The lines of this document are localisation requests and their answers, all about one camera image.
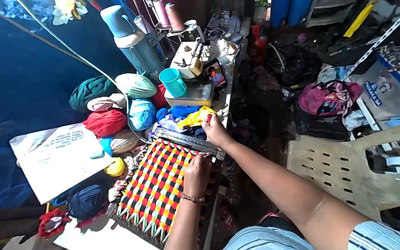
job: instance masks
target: blue wall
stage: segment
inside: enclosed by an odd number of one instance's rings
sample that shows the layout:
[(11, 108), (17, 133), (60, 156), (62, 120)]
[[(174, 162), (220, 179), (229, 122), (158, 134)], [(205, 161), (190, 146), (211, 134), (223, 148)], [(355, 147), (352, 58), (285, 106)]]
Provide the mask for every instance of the blue wall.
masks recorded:
[[(13, 2), (0, 0), (1, 13), (58, 45), (58, 41), (23, 15), (20, 6)], [(116, 77), (134, 71), (116, 48), (112, 33), (99, 12), (88, 1), (88, 14), (81, 20), (60, 26), (52, 25), (53, 0), (24, 2), (31, 7), (40, 6), (36, 13), (45, 19), (44, 23), (109, 75)], [(6, 8), (8, 3), (14, 4), (14, 12)], [(103, 7), (111, 5), (108, 0), (98, 0), (98, 3)], [(9, 139), (84, 121), (87, 114), (72, 110), (69, 97), (78, 83), (99, 75), (98, 71), (0, 18), (0, 207), (20, 206), (30, 193), (22, 171), (16, 167)]]

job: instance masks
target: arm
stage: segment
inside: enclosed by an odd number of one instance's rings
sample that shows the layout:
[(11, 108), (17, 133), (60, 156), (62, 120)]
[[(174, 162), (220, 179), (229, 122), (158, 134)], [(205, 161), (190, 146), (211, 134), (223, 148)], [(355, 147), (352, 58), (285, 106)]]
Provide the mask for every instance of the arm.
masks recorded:
[[(211, 166), (211, 161), (206, 159), (206, 155), (195, 156), (184, 172), (183, 193), (194, 198), (203, 197)], [(201, 202), (180, 200), (176, 220), (164, 250), (197, 249), (200, 206)]]
[(353, 228), (368, 217), (291, 171), (235, 142), (213, 114), (208, 140), (233, 157), (318, 250), (347, 249)]

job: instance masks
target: beaded bracelet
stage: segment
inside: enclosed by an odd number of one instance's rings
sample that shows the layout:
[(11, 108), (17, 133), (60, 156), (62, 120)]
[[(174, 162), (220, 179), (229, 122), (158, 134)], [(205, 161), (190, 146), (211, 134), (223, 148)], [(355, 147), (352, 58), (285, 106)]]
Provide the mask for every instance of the beaded bracelet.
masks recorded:
[(194, 197), (186, 195), (183, 192), (181, 192), (181, 198), (185, 199), (185, 200), (188, 200), (188, 201), (191, 201), (191, 202), (194, 202), (194, 203), (204, 202), (204, 197), (202, 197), (202, 198), (194, 198)]

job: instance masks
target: colorful woven mat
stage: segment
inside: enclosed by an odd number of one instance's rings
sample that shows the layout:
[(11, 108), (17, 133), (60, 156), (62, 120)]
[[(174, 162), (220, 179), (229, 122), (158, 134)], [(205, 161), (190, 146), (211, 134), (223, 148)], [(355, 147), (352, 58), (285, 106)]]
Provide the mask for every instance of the colorful woven mat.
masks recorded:
[(180, 203), (184, 170), (198, 154), (161, 138), (155, 140), (123, 191), (117, 216), (165, 242)]

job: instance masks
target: black plastic bag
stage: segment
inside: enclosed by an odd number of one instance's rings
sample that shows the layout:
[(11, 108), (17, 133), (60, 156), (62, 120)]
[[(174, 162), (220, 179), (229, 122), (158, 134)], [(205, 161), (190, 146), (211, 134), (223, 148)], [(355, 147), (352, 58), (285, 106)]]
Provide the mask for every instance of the black plastic bag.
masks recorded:
[(281, 70), (281, 60), (271, 46), (268, 47), (265, 68), (286, 90), (300, 90), (317, 80), (322, 60), (316, 53), (297, 45), (278, 48), (277, 51), (283, 61), (284, 70)]

